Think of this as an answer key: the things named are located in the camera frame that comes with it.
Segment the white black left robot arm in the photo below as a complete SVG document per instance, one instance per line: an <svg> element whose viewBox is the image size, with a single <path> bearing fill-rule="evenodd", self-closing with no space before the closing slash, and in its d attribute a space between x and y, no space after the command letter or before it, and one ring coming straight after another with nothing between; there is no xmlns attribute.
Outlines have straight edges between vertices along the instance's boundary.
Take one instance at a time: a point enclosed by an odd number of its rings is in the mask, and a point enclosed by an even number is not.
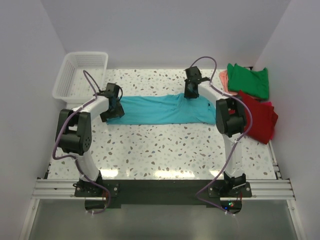
<svg viewBox="0 0 320 240"><path fill-rule="evenodd" d="M73 159L79 179L87 182L85 189L92 196L99 196L104 190L104 184L100 181L101 172L90 152L92 121L99 117L106 123L123 117L122 96L123 90L119 85L108 83L105 90L96 92L88 102L73 109L63 109L59 113L52 158Z"/></svg>

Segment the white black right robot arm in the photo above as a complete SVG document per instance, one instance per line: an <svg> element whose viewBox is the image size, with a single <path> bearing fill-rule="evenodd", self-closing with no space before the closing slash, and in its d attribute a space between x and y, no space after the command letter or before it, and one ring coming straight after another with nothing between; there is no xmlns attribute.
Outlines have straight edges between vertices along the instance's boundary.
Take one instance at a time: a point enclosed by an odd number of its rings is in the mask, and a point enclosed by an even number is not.
<svg viewBox="0 0 320 240"><path fill-rule="evenodd" d="M222 134L225 149L225 166L222 168L223 181L212 183L211 188L227 196L235 196L246 184L243 169L242 147L240 137L247 125L246 113L242 99L216 88L208 77L203 77L196 66L185 70L184 97L196 99L204 97L215 103L215 125Z"/></svg>

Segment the turquoise t shirt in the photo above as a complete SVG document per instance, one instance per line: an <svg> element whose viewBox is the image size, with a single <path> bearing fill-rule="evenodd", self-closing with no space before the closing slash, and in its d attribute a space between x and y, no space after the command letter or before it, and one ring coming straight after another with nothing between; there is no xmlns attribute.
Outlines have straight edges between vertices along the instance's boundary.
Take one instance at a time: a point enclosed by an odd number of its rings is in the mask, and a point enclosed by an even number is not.
<svg viewBox="0 0 320 240"><path fill-rule="evenodd" d="M205 97L188 99L182 93L164 96L124 96L124 116L107 121L110 125L216 124L216 108Z"/></svg>

